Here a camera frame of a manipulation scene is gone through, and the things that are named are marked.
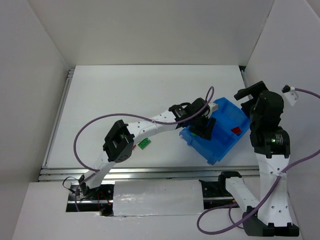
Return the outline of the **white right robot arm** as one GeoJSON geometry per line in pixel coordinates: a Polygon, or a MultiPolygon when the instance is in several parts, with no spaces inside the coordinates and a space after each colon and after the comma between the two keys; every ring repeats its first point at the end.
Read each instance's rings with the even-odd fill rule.
{"type": "Polygon", "coordinates": [[[242,226],[253,237],[297,237],[299,227],[293,223],[289,211],[287,175],[281,171],[289,165],[290,137],[280,127],[284,110],[283,98],[260,81],[240,89],[235,99],[250,95],[241,109],[250,124],[250,142],[259,167],[260,199],[256,199],[237,171],[223,171],[218,181],[225,192],[232,195],[242,210],[242,226]]]}

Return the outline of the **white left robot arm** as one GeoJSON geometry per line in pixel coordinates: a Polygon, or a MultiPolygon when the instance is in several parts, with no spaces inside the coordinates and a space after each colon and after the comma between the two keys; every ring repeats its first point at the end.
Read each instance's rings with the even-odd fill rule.
{"type": "Polygon", "coordinates": [[[152,118],[141,118],[137,122],[116,121],[102,145],[102,153],[92,167],[79,179],[79,188],[85,199],[92,199],[104,177],[115,164],[128,160],[135,145],[157,134],[188,128],[196,136],[211,139],[216,121],[211,117],[218,110],[218,104],[199,97],[192,103],[175,104],[152,118]]]}

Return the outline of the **red rounded lego brick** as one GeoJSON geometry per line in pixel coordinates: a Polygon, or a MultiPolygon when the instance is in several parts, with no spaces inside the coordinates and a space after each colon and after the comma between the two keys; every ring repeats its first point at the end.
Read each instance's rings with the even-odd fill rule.
{"type": "Polygon", "coordinates": [[[243,131],[242,131],[242,129],[241,129],[239,126],[237,126],[237,127],[232,128],[232,129],[231,129],[231,132],[232,132],[233,134],[237,135],[237,136],[240,136],[243,131]]]}

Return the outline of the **green 2x3 lego brick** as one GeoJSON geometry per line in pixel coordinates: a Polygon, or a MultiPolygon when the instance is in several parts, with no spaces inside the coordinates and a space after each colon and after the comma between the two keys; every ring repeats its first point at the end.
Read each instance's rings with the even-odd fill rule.
{"type": "Polygon", "coordinates": [[[151,143],[151,140],[149,138],[145,138],[138,144],[138,147],[141,150],[144,150],[150,143],[151,143]]]}

